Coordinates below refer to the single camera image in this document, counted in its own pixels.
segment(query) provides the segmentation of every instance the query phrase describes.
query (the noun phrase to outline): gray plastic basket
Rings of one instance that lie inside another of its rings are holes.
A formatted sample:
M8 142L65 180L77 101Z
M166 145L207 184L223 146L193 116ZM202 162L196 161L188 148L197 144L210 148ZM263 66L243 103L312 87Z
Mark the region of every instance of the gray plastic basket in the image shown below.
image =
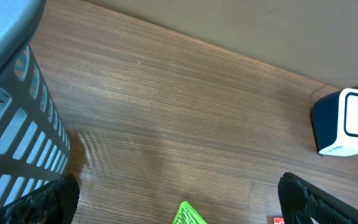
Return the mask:
M59 178L70 155L28 45L44 6L45 1L0 1L0 208Z

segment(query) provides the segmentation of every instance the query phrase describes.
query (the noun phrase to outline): green tag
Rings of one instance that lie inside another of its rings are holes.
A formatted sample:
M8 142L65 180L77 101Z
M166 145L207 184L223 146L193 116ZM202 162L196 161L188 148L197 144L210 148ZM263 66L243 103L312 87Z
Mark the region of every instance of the green tag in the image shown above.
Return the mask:
M207 224L201 215L186 201L180 204L172 224Z

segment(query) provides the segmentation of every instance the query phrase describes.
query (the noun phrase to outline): white device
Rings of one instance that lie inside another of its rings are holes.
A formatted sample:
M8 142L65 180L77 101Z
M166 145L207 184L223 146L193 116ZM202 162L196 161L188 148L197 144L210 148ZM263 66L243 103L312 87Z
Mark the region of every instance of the white device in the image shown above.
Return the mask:
M358 154L358 90L346 88L318 100L311 121L318 153Z

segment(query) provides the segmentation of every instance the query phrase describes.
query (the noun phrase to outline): wood grain surface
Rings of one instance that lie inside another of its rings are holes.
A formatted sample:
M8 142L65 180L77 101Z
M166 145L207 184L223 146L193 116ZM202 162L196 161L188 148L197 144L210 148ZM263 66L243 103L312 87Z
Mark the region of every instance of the wood grain surface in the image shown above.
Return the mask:
M71 140L74 223L171 223L184 200L268 223L284 172L358 208L358 155L314 143L333 87L77 0L48 2L32 48Z

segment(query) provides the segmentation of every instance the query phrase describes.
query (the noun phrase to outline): black plastic object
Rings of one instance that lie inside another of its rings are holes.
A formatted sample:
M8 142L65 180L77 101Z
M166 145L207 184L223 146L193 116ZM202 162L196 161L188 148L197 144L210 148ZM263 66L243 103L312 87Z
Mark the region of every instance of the black plastic object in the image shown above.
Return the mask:
M278 184L278 197L286 224L358 223L358 210L286 172Z
M340 91L318 100L310 112L317 151L332 145L337 137Z
M73 175L63 175L0 209L0 223L69 224L80 188Z
M59 179L70 141L29 42L46 0L0 0L0 208Z

